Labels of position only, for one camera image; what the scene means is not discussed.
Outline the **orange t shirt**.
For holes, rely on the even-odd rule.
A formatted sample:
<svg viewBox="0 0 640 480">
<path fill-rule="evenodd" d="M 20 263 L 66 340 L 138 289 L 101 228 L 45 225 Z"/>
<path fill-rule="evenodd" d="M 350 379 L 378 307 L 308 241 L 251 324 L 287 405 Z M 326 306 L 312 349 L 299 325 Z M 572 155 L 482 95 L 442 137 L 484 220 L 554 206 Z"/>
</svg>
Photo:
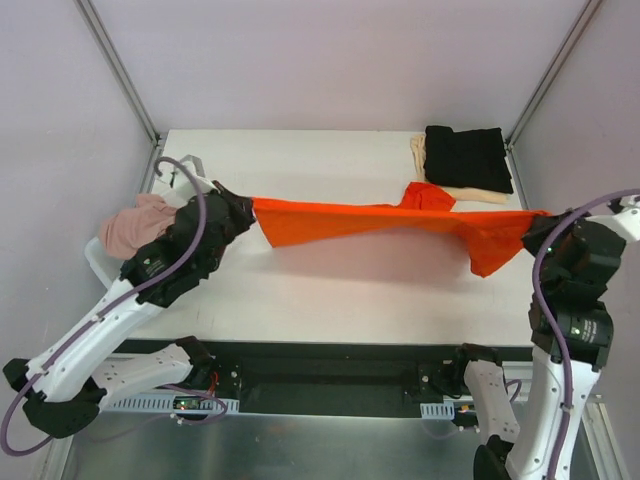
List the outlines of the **orange t shirt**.
<svg viewBox="0 0 640 480">
<path fill-rule="evenodd" d="M 414 228 L 451 234 L 465 244 L 471 272 L 486 278 L 523 248 L 522 237 L 544 210 L 455 212 L 456 200 L 442 188 L 407 185 L 397 205 L 313 203 L 255 197 L 253 210 L 271 247 L 288 247 L 350 235 Z"/>
</svg>

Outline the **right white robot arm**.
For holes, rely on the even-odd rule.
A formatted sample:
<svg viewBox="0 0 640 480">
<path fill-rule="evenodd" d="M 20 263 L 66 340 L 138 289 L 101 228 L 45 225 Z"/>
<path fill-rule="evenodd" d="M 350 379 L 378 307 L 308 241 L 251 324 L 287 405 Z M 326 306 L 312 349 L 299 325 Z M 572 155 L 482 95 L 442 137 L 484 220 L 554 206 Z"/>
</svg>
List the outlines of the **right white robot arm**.
<svg viewBox="0 0 640 480">
<path fill-rule="evenodd" d="M 471 395 L 479 423 L 474 478 L 569 478 L 581 417 L 613 343 L 613 319 L 601 298 L 625 248 L 638 239 L 637 189 L 539 219 L 524 236 L 534 257 L 524 422 L 515 419 L 504 370 L 490 350 L 465 344 L 462 362 L 450 369 L 452 387 Z"/>
</svg>

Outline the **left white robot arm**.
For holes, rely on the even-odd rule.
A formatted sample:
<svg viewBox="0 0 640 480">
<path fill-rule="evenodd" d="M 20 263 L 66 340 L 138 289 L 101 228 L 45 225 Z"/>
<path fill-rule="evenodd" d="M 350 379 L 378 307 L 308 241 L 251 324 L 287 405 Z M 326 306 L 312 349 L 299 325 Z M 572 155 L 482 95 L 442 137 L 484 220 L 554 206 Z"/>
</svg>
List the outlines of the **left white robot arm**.
<svg viewBox="0 0 640 480">
<path fill-rule="evenodd" d="M 101 301 L 37 357 L 12 359 L 3 374 L 29 423 L 51 438 L 84 429 L 106 407 L 165 385 L 206 389 L 214 360 L 194 336 L 121 365 L 109 356 L 220 266 L 226 248 L 255 223 L 253 201 L 219 182 L 194 195 L 166 232 L 121 267 Z"/>
</svg>

